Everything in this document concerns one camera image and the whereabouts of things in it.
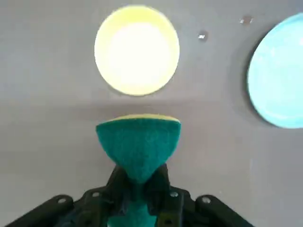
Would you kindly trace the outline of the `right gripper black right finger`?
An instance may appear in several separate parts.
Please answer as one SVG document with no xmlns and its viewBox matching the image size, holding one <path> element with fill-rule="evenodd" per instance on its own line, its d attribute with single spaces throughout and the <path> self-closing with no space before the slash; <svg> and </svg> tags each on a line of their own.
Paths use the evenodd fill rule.
<svg viewBox="0 0 303 227">
<path fill-rule="evenodd" d="M 145 183 L 143 194 L 149 214 L 157 217 L 156 227 L 253 227 L 217 197 L 193 200 L 188 191 L 171 186 L 166 164 Z"/>
</svg>

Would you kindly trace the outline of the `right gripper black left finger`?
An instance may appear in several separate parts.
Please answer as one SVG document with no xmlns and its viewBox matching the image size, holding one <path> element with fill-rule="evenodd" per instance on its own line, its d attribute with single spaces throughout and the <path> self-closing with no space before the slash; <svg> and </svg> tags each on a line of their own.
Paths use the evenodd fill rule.
<svg viewBox="0 0 303 227">
<path fill-rule="evenodd" d="M 126 171 L 116 166 L 103 187 L 86 191 L 74 201 L 60 194 L 8 224 L 9 227 L 105 227 L 108 219 L 126 214 L 131 183 Z"/>
</svg>

